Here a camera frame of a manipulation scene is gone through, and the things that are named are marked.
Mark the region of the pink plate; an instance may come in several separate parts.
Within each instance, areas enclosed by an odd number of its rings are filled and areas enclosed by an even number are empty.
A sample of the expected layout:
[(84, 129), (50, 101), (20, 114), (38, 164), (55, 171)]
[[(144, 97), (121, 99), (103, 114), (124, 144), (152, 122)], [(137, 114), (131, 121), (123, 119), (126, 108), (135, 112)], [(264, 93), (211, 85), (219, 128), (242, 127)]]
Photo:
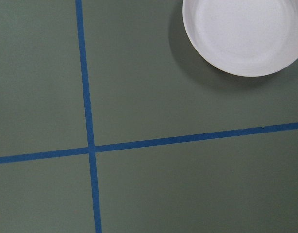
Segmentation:
[(298, 0), (185, 0), (186, 34), (214, 67), (266, 76), (298, 59)]

